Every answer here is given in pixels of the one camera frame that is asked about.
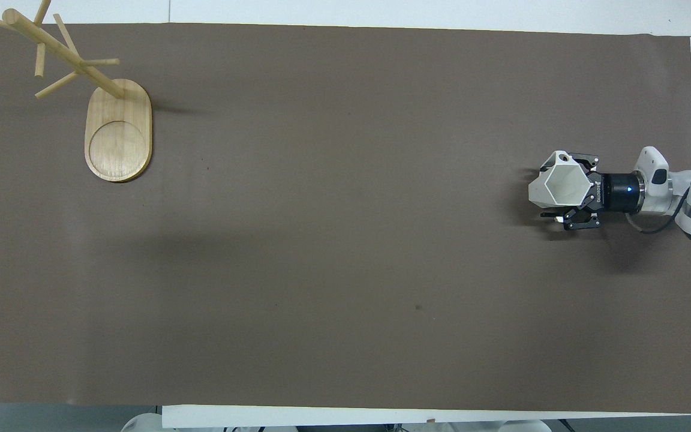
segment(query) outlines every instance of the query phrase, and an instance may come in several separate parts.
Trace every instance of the brown mat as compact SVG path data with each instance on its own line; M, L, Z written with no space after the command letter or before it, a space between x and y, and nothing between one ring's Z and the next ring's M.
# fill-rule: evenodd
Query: brown mat
M691 243L527 201L557 148L691 168L687 38L71 32L154 157L96 178L94 87L0 30L0 401L691 412Z

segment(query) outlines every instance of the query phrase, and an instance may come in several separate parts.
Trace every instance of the white table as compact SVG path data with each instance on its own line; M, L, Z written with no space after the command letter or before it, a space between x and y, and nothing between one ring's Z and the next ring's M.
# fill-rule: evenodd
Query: white table
M11 7L32 14L38 3L0 0L0 14ZM691 36L691 0L667 4L650 0L98 0L92 8L81 2L54 0L50 14L55 12L68 23L215 22ZM50 16L46 22L54 20ZM165 427L235 427L663 414L175 405L163 407L163 415Z

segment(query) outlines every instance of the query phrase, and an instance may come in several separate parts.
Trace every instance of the oval wooden base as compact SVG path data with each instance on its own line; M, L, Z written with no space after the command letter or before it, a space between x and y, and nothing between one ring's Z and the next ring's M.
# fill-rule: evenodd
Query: oval wooden base
M115 98L97 88L87 109L85 159L103 180L122 182L136 178L148 167L153 151L151 99L128 79L113 80L124 89Z

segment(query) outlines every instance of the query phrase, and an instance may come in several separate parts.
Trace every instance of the wooden mug tree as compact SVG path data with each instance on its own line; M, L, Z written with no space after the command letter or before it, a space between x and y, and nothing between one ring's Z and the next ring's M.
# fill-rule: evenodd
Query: wooden mug tree
M122 182L136 178L148 166L153 150L151 99L140 85L128 79L108 79L95 66L118 65L118 58L84 60L74 46L59 14L54 14L65 44L41 28L50 0L42 0L34 21L14 9L2 14L0 27L21 33L36 42L34 75L44 77L44 56L49 51L73 71L36 93L44 98L75 77L85 76L98 88L90 97L85 128L85 160L103 180Z

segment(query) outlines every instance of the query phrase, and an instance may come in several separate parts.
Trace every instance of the black cable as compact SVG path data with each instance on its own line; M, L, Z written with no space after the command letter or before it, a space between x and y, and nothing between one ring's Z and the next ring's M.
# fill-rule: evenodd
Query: black cable
M575 432L575 430L570 426L570 422L564 419L559 419L559 421L561 422L561 424L564 424L564 427L566 427L567 430L569 430L570 432Z
M689 188L687 188L686 191L684 191L682 199L679 200L679 205L677 205L677 208L675 209L674 214L671 214L671 217L668 219L668 221L662 227L659 227L658 229L654 229L654 230L648 230L648 231L641 230L640 232L641 233L659 233L662 230L667 229L667 227L669 227L669 225L672 224L672 222L674 222L674 220L677 218L677 214L679 214L679 210L681 210L681 206L684 204L684 200L686 199L687 194L689 194Z

